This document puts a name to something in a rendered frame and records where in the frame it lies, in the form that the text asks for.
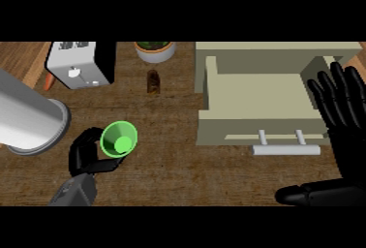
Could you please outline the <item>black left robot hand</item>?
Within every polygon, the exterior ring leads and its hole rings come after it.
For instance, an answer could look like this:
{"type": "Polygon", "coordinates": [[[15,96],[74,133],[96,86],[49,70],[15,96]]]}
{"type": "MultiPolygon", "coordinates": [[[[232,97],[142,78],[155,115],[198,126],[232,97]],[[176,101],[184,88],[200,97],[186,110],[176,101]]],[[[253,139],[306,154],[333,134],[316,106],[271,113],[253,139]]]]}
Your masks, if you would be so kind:
{"type": "Polygon", "coordinates": [[[92,127],[76,138],[68,152],[68,171],[71,176],[83,173],[110,172],[119,168],[123,158],[104,159],[98,157],[98,144],[104,130],[92,127]]]}

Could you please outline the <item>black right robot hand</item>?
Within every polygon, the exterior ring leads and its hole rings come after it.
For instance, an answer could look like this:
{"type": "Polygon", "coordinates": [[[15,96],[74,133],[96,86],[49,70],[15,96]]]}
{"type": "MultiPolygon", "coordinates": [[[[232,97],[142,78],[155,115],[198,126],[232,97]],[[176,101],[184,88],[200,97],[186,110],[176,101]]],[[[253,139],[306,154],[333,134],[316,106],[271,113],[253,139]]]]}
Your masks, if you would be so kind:
{"type": "Polygon", "coordinates": [[[276,202],[294,206],[366,206],[366,83],[355,67],[331,63],[307,81],[328,136],[341,178],[276,191],[276,202]]]}

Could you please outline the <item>green cup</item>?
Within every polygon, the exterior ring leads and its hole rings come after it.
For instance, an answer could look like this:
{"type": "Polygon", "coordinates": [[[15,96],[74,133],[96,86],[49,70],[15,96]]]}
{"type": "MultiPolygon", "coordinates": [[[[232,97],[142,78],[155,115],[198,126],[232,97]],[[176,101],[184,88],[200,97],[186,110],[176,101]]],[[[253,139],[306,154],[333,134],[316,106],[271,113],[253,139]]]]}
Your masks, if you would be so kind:
{"type": "Polygon", "coordinates": [[[101,148],[113,158],[129,155],[138,144],[138,129],[127,121],[114,122],[101,136],[101,148]]]}

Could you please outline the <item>open beige drawer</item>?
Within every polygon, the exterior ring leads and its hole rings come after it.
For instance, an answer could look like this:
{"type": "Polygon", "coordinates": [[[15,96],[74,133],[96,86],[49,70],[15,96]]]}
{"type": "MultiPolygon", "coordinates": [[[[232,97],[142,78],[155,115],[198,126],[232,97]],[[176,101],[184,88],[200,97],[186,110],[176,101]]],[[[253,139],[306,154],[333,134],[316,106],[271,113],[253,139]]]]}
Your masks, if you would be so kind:
{"type": "Polygon", "coordinates": [[[217,58],[206,59],[204,108],[198,145],[330,142],[328,129],[306,82],[331,70],[333,56],[318,56],[296,74],[222,74],[217,58]]]}

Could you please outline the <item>large grey cylinder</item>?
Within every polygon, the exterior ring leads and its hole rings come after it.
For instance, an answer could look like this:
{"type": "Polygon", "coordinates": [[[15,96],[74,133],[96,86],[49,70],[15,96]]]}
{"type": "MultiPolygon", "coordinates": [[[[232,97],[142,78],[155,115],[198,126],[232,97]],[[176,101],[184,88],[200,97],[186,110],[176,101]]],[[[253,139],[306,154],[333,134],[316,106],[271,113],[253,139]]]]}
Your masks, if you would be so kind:
{"type": "Polygon", "coordinates": [[[70,128],[68,106],[42,96],[0,69],[0,143],[23,156],[48,151],[70,128]]]}

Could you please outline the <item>orange carrot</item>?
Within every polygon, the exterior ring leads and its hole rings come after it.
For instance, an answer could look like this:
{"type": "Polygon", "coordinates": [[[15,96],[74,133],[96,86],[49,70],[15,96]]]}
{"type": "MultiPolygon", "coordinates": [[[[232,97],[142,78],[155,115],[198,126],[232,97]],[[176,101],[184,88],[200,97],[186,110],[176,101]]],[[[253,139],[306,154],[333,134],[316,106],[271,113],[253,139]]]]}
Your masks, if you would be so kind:
{"type": "Polygon", "coordinates": [[[45,82],[45,85],[43,85],[43,90],[45,91],[49,91],[54,84],[55,84],[55,81],[57,81],[57,78],[55,76],[49,73],[48,76],[46,76],[46,82],[45,82]]]}

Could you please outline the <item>brown bottle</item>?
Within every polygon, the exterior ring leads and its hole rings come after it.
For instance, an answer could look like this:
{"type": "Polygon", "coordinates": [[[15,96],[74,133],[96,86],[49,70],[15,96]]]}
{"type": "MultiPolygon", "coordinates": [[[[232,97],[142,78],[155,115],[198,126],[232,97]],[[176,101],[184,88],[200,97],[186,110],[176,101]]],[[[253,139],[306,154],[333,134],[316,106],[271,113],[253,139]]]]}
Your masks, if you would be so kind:
{"type": "Polygon", "coordinates": [[[161,77],[157,70],[148,72],[148,93],[161,93],[161,77]]]}

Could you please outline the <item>white toaster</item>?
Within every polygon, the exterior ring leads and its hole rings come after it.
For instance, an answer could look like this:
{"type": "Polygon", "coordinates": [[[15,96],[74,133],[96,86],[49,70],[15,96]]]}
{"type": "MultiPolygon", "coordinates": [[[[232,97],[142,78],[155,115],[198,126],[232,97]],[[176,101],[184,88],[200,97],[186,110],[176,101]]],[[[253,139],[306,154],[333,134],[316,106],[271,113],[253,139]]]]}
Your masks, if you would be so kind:
{"type": "Polygon", "coordinates": [[[68,89],[116,82],[117,42],[54,42],[45,68],[68,89]]]}

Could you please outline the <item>beige cabinet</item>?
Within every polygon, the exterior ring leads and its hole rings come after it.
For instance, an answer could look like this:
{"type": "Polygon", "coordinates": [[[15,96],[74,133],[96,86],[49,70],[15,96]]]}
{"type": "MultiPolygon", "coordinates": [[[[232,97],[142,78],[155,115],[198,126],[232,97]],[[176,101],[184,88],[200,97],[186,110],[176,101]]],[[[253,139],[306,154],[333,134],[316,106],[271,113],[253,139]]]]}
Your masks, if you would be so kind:
{"type": "Polygon", "coordinates": [[[210,56],[220,74],[297,74],[315,57],[331,56],[344,64],[361,50],[358,42],[197,42],[195,92],[204,92],[210,56]]]}

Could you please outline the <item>white potted plant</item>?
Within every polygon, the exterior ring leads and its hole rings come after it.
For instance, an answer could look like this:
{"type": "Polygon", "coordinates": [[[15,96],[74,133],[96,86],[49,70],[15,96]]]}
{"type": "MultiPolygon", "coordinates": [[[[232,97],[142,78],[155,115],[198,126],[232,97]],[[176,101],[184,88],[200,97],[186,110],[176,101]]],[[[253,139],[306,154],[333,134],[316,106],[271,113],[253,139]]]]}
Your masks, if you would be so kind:
{"type": "Polygon", "coordinates": [[[167,61],[176,51],[176,43],[169,42],[167,45],[160,49],[145,49],[139,45],[135,45],[138,55],[141,59],[148,63],[161,63],[167,61]]]}

